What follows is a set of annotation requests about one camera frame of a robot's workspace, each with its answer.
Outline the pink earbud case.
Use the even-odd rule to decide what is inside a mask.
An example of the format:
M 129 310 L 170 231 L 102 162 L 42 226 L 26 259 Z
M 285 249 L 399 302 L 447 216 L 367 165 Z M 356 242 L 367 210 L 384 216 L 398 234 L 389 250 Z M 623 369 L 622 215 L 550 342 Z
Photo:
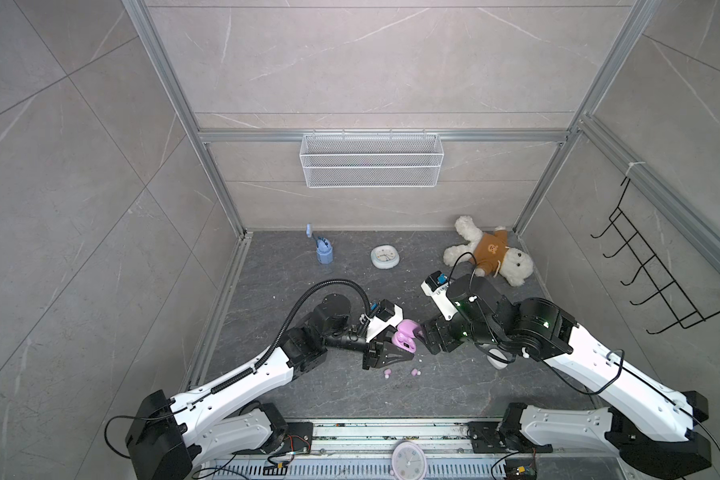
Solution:
M 414 354 L 417 350 L 416 338 L 421 333 L 421 326 L 409 319 L 402 320 L 392 336 L 392 343 L 398 348 Z

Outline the white earbud case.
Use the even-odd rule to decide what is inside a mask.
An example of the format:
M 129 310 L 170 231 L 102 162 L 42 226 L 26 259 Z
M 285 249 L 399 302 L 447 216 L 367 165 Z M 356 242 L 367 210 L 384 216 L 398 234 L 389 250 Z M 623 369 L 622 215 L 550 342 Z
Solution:
M 505 369 L 510 364 L 507 359 L 495 355 L 489 355 L 488 360 L 498 370 Z

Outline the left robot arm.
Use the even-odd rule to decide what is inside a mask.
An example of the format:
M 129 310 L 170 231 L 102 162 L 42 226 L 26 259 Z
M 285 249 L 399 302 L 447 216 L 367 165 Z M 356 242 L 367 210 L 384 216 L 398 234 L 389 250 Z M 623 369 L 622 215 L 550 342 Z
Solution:
M 357 351 L 365 370 L 409 361 L 413 355 L 394 337 L 404 314 L 383 299 L 372 303 L 348 279 L 309 287 L 295 302 L 272 343 L 243 365 L 172 397 L 146 396 L 120 457 L 139 479 L 186 479 L 200 466 L 229 452 L 271 451 L 287 423 L 271 404 L 245 408 L 324 363 L 331 348 Z

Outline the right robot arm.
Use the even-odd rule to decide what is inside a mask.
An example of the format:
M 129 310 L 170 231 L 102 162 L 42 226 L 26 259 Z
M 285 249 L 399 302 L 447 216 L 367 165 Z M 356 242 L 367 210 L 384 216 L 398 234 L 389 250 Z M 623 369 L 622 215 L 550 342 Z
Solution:
M 511 302 L 488 279 L 440 271 L 421 288 L 440 313 L 418 328 L 432 354 L 473 344 L 496 368 L 519 359 L 548 367 L 575 392 L 606 407 L 550 410 L 513 402 L 496 428 L 512 452 L 602 451 L 657 479 L 682 479 L 712 465 L 720 445 L 704 427 L 709 405 L 632 366 L 621 349 L 598 341 L 572 315 L 539 297 Z

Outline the white round bowl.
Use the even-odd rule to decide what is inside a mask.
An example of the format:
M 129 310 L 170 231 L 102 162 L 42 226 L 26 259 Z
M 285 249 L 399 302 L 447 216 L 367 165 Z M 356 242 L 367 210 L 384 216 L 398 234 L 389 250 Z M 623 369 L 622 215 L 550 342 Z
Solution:
M 380 270 L 388 270 L 397 266 L 400 262 L 400 255 L 392 245 L 379 245 L 370 252 L 373 266 Z

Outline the white teddy bear brown shirt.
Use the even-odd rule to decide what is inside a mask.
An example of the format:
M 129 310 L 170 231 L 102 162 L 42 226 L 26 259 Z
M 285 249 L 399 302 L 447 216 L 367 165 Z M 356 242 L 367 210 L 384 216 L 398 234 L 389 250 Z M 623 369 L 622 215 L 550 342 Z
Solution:
M 484 232 L 470 216 L 459 217 L 455 221 L 455 229 L 465 243 L 444 251 L 443 262 L 448 267 L 469 261 L 475 266 L 476 276 L 502 276 L 512 287 L 522 286 L 533 274 L 532 258 L 510 246 L 506 229 Z

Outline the white round clock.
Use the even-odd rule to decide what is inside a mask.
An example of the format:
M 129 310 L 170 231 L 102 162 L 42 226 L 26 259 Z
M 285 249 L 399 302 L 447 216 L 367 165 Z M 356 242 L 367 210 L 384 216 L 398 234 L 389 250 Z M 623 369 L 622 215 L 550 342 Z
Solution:
M 428 472 L 428 462 L 419 445 L 403 441 L 392 453 L 391 468 L 396 480 L 423 480 Z

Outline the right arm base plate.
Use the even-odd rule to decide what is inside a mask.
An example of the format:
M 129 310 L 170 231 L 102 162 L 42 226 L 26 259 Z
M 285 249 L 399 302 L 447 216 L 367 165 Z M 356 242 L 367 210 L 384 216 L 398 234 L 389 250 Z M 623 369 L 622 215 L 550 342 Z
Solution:
M 552 453 L 549 444 L 538 445 L 525 438 L 519 431 L 505 428 L 496 421 L 472 421 L 467 423 L 467 436 L 476 454 L 488 453 Z

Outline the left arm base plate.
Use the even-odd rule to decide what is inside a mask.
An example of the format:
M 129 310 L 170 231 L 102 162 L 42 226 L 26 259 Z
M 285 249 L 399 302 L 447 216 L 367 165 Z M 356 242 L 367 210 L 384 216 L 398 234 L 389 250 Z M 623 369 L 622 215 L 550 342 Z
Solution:
M 307 421 L 289 422 L 285 429 L 273 433 L 256 449 L 238 451 L 238 455 L 292 455 L 309 453 L 315 424 Z

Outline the black wall hook rack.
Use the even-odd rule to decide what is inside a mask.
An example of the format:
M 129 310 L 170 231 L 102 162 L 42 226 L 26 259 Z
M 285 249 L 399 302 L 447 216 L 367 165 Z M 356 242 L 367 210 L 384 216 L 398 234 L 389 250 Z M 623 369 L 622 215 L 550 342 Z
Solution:
M 600 240 L 609 234 L 614 234 L 619 240 L 618 247 L 611 253 L 602 253 L 604 259 L 614 259 L 622 252 L 629 253 L 636 262 L 637 267 L 629 280 L 620 280 L 623 287 L 631 287 L 640 278 L 645 278 L 651 291 L 641 300 L 630 300 L 633 307 L 644 306 L 658 298 L 668 309 L 671 320 L 663 327 L 646 328 L 648 335 L 656 336 L 673 329 L 689 330 L 697 325 L 708 322 L 720 316 L 720 309 L 710 314 L 704 314 L 691 299 L 684 287 L 671 272 L 668 263 L 652 247 L 646 237 L 629 218 L 622 204 L 630 187 L 631 180 L 625 177 L 619 184 L 621 192 L 613 210 L 607 216 L 604 228 L 591 234 L 593 240 Z

